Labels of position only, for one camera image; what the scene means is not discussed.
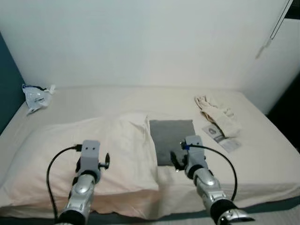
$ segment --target gray cloth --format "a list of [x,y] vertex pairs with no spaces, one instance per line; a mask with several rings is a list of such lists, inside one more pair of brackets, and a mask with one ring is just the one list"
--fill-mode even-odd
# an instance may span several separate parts
[[179,162],[186,151],[181,149],[180,142],[186,136],[195,135],[192,120],[150,120],[150,133],[155,144],[157,165],[173,165],[170,151],[173,151]]

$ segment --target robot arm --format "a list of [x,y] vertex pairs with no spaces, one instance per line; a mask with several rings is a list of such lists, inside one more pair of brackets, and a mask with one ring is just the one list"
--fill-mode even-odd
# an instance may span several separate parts
[[98,162],[100,143],[84,141],[81,157],[77,162],[77,177],[74,178],[69,200],[58,218],[57,224],[85,225],[87,224],[90,205],[93,200],[94,186],[100,181],[100,167],[109,167],[109,155],[105,163]]
[[217,225],[227,225],[237,222],[254,221],[246,212],[239,209],[231,200],[226,198],[219,181],[208,169],[205,161],[204,149],[199,136],[188,136],[181,143],[182,149],[187,150],[181,166],[174,153],[171,153],[171,160],[176,170],[184,170],[188,178],[194,181],[198,195],[202,198],[207,213]]

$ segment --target mattress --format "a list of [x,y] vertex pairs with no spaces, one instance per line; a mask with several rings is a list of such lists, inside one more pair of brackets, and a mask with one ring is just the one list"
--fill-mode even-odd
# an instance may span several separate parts
[[[237,150],[227,153],[202,130],[209,122],[194,102],[194,96],[201,94],[211,94],[236,113],[243,127],[236,138],[242,145]],[[203,144],[225,154],[234,164],[239,182],[237,206],[247,207],[300,195],[300,155],[280,131],[241,93],[196,88],[106,86],[61,89],[56,91],[46,109],[29,116],[26,116],[27,106],[23,104],[0,136],[0,183],[15,154],[13,150],[18,149],[32,130],[49,124],[137,111],[147,113],[151,120],[193,120],[195,132],[201,136]],[[206,151],[205,155],[222,189],[231,196],[234,182],[229,165],[214,153]],[[193,182],[183,172],[175,172],[171,166],[158,167],[157,182],[161,200],[153,205],[149,218],[204,209]],[[30,206],[7,208],[5,215],[39,217],[38,211],[31,214],[27,207]]]

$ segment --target pillow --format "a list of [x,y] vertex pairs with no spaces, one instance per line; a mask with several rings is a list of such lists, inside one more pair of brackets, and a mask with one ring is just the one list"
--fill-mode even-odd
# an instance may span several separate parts
[[[101,170],[92,208],[99,213],[115,211],[126,216],[144,217],[146,204],[156,201],[157,161],[149,122],[146,115],[139,113],[51,125],[31,133],[14,156],[1,185],[0,207],[31,205],[51,209],[45,182],[51,159],[62,149],[87,139],[100,142],[99,161],[104,162],[107,152],[111,159],[109,169]],[[69,150],[51,167],[50,185],[59,210],[67,202],[79,157],[80,152]],[[101,196],[105,205],[96,201]],[[132,199],[129,206],[128,196]]]

